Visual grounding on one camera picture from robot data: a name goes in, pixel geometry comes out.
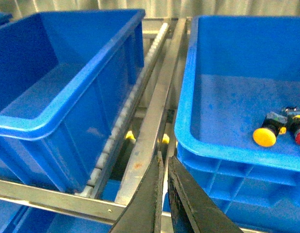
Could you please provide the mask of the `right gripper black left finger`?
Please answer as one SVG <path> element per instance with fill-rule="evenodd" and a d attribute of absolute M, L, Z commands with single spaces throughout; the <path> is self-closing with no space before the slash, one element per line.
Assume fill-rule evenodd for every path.
<path fill-rule="evenodd" d="M 163 198 L 164 164 L 158 152 L 129 204 L 110 229 L 111 233 L 159 233 Z"/>

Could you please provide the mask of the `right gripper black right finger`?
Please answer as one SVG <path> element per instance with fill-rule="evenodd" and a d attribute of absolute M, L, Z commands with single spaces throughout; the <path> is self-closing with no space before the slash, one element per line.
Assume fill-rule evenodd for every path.
<path fill-rule="evenodd" d="M 175 233 L 241 233 L 177 157 L 168 161 L 168 196 Z"/>

